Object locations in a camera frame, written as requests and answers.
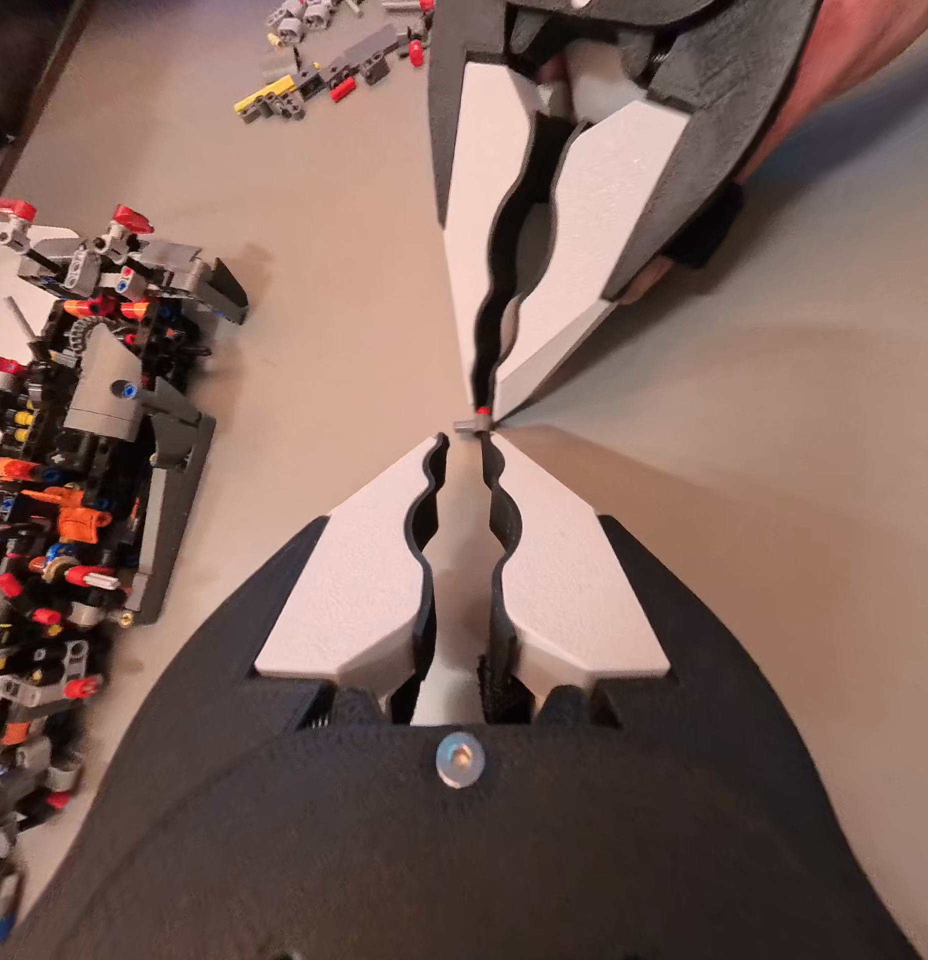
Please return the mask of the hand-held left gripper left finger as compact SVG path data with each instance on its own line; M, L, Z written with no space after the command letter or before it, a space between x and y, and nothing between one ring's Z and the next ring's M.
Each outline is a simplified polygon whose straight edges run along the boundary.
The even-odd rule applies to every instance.
M255 659L258 674L368 690L394 723L411 722L434 661L434 576L423 551L438 528L449 445L446 434L426 438L324 517Z

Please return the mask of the pile of lego pieces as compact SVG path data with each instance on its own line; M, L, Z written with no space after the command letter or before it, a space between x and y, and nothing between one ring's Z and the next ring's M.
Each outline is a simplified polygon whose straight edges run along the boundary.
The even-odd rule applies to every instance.
M363 2L355 1L281 2L268 14L265 28L270 50L262 61L263 86L232 108L243 123L271 117L300 121L306 115L307 103L320 94L325 93L337 104L360 84L374 87L386 79L393 58L423 67L431 43L434 1L381 2L388 18L418 18L401 29L387 20L326 63L306 58L305 40L328 30L341 6L357 18L363 14Z

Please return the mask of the dark printed lego box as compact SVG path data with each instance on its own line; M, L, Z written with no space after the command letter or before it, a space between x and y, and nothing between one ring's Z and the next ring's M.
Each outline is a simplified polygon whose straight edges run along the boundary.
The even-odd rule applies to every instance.
M0 1L0 195L95 6L93 1Z

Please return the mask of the partly built lego car model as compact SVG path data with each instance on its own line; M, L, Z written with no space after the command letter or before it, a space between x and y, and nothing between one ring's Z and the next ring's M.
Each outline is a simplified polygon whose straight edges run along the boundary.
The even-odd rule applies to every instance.
M35 241L36 215L0 198L0 245L52 298L38 330L9 302L30 358L0 355L0 943L14 848L73 798L115 633L165 604L217 426L187 395L204 320L249 308L223 261L127 205L91 238Z

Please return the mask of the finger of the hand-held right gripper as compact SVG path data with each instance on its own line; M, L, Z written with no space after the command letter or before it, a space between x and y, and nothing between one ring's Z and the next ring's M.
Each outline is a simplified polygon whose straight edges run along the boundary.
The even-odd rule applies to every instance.
M561 156L551 188L549 259L505 307L491 415L505 419L614 309L603 294L691 117L648 101L584 128Z
M517 287L526 173L541 105L537 87L508 67L469 62L454 140L443 237L468 397L491 406L501 323Z

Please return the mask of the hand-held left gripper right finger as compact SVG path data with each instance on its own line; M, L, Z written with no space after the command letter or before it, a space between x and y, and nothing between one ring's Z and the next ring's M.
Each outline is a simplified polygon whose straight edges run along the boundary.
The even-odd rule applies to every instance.
M559 688L665 677L671 662L595 508L500 435L482 435L492 574L479 661L486 719L530 719Z

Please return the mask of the person's right hand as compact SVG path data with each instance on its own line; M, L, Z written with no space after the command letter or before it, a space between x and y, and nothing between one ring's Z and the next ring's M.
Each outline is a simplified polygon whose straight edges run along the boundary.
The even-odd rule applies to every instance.
M675 265L704 266L744 202L744 184L818 108L890 64L928 30L928 1L824 1L786 97L741 168L631 280L618 302L636 303Z

